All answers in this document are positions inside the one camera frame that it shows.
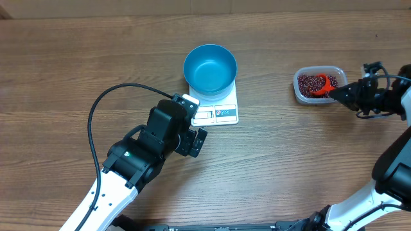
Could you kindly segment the red scoop with blue handle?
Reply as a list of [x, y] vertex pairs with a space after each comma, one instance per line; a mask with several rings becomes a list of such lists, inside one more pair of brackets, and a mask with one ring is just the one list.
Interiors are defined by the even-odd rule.
[[334, 76], [318, 74], [310, 76], [308, 82], [308, 93], [312, 98], [328, 98], [329, 92], [338, 87]]

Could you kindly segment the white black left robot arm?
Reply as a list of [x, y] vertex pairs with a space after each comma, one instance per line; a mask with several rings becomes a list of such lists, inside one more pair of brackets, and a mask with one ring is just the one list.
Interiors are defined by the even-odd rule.
[[62, 230], [106, 230], [121, 211], [159, 175], [176, 152], [197, 157], [207, 136], [190, 129], [199, 100], [188, 96], [163, 99], [150, 111], [146, 125], [130, 130], [113, 144], [96, 180]]

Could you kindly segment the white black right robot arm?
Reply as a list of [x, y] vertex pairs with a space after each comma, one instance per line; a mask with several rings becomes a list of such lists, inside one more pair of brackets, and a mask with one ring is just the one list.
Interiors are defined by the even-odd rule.
[[[389, 74], [381, 62], [364, 64], [361, 79], [333, 89], [329, 96], [360, 119], [370, 112], [399, 115], [410, 121], [410, 66]], [[328, 205], [296, 230], [364, 230], [372, 221], [397, 210], [410, 211], [410, 130], [406, 129], [376, 161], [371, 181], [341, 203]]]

